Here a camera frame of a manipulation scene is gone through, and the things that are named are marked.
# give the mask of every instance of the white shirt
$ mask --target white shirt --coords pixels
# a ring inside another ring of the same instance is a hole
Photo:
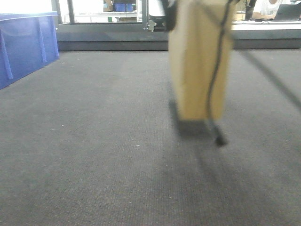
[[[277,0],[275,4],[271,4],[269,0],[257,0],[253,12],[258,12],[261,15],[275,15],[280,4],[291,4],[291,1]]]

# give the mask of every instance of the person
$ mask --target person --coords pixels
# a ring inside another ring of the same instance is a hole
[[[253,9],[253,19],[275,19],[279,5],[291,4],[290,0],[257,0]]]

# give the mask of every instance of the tan box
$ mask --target tan box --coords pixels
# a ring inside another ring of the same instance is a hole
[[[103,8],[104,12],[111,12],[113,11],[113,5],[111,0],[104,0],[104,2],[107,4],[107,8]]]
[[[207,93],[218,52],[227,0],[179,0],[177,24],[169,34],[169,57],[173,88],[180,120],[204,120]],[[231,29],[235,9],[230,7],[226,28]],[[222,40],[221,63],[212,92],[213,119],[222,116],[229,53],[232,40]]]

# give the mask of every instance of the blue bin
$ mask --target blue bin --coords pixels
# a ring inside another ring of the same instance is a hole
[[[0,14],[0,89],[59,58],[54,16]]]
[[[114,3],[113,10],[115,12],[132,12],[133,5],[132,4],[124,4],[124,3]]]

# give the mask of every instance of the black wire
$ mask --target black wire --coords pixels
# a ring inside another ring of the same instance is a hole
[[[269,24],[269,20],[264,20],[261,24]]]
[[[217,47],[217,54],[216,54],[216,60],[215,60],[215,65],[214,65],[214,71],[211,77],[211,81],[209,84],[209,89],[207,93],[207,100],[206,100],[206,110],[207,110],[207,116],[208,116],[208,122],[216,135],[216,142],[218,145],[225,145],[227,144],[226,139],[224,138],[222,132],[220,131],[219,127],[215,124],[213,120],[213,115],[212,115],[212,92],[214,88],[214,84],[216,82],[217,78],[217,73],[221,64],[221,57],[222,57],[222,44],[223,44],[223,38],[224,35],[226,34],[226,28],[225,25],[227,23],[228,17],[229,17],[229,11],[230,11],[230,4],[234,0],[229,0],[225,6],[225,12],[223,15],[223,19],[221,23],[219,24],[220,29],[220,34],[218,38],[218,47]],[[212,11],[206,10],[209,14],[212,16]]]
[[[210,8],[205,7],[203,9],[203,12],[207,14],[208,17],[212,18],[212,22],[216,26],[220,26],[218,17],[211,11]],[[226,35],[230,39],[234,39],[231,33],[231,30],[224,30],[224,35]],[[256,57],[253,56],[253,54],[247,52],[247,51],[242,51],[241,52],[244,57],[251,62],[255,67],[259,68],[261,72],[263,73],[264,76],[268,78],[270,82],[272,82],[286,97],[287,99],[294,105],[296,106],[300,113],[301,113],[301,101],[295,95],[277,76],[276,74],[270,70],[265,64],[260,62],[259,60],[256,59]]]

